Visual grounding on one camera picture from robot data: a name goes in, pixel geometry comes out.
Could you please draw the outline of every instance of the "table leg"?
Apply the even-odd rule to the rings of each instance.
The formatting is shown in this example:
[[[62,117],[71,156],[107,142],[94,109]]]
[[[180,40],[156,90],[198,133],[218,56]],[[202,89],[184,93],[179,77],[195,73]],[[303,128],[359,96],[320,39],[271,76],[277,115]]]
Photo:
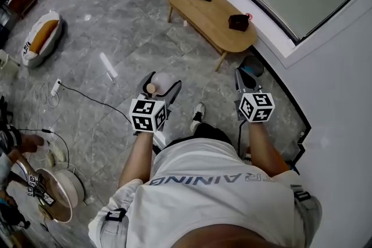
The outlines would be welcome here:
[[[227,52],[224,51],[224,52],[222,53],[222,55],[221,55],[221,58],[220,58],[220,60],[219,60],[219,63],[217,64],[217,67],[216,67],[215,71],[218,71],[218,70],[220,69],[220,66],[221,66],[221,64],[223,63],[223,60],[225,60],[226,56],[227,56]]]
[[[173,11],[173,7],[170,6],[169,15],[168,15],[168,23],[170,23],[170,17],[172,17],[172,11]]]

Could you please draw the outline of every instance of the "electrical outlet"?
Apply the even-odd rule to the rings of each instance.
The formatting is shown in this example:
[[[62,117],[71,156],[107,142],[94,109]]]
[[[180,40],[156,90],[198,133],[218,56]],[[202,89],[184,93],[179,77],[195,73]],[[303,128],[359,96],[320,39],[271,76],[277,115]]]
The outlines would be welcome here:
[[[56,82],[54,83],[54,86],[52,88],[52,91],[51,91],[51,95],[52,96],[55,96],[57,91],[58,91],[58,88],[60,86],[60,83],[61,83],[61,80],[60,79],[57,79]]]

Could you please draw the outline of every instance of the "bean bag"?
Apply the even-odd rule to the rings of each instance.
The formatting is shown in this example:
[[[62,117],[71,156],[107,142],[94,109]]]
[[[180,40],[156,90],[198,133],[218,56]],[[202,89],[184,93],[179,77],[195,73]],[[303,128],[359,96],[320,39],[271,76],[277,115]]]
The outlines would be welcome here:
[[[32,27],[22,49],[22,62],[33,68],[47,57],[62,33],[62,17],[51,11],[43,15]]]

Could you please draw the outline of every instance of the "person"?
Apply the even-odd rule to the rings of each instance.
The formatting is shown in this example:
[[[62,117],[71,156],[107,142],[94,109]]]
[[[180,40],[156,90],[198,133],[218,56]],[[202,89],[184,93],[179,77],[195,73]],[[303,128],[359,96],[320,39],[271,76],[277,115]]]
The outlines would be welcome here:
[[[137,136],[118,190],[89,224],[97,247],[309,247],[321,205],[264,125],[249,123],[249,165],[204,114],[199,103],[193,136],[173,141],[153,167],[153,134]]]
[[[19,160],[24,164],[26,170],[36,177],[37,174],[23,154],[36,152],[38,146],[44,146],[44,143],[44,139],[38,135],[24,135],[14,126],[0,122],[0,149],[2,153],[0,156],[0,214],[9,225],[19,225],[24,228],[30,226],[30,222],[26,221],[18,210],[15,199],[6,191],[12,181],[24,187],[28,186],[27,181],[11,171],[11,168]]]

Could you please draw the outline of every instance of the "leg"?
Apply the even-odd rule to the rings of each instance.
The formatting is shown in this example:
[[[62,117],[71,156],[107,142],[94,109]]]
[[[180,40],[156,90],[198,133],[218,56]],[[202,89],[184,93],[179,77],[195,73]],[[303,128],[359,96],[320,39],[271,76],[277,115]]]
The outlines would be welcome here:
[[[216,139],[231,144],[230,139],[223,131],[202,122],[204,115],[205,106],[203,103],[199,102],[194,108],[194,118],[192,119],[190,127],[191,132],[194,133],[194,138]]]
[[[276,151],[262,123],[249,123],[249,144],[252,164],[270,177],[289,171],[289,167]]]
[[[169,15],[168,15],[168,23],[170,23],[170,18],[172,17],[172,11],[173,11],[173,7],[170,6]]]
[[[219,60],[219,63],[217,64],[217,67],[216,67],[215,71],[218,71],[218,70],[220,69],[220,66],[221,66],[221,64],[223,63],[223,60],[225,60],[226,56],[227,56],[227,52],[224,51],[224,52],[222,53],[222,55],[221,55],[221,58],[220,58],[220,60]]]

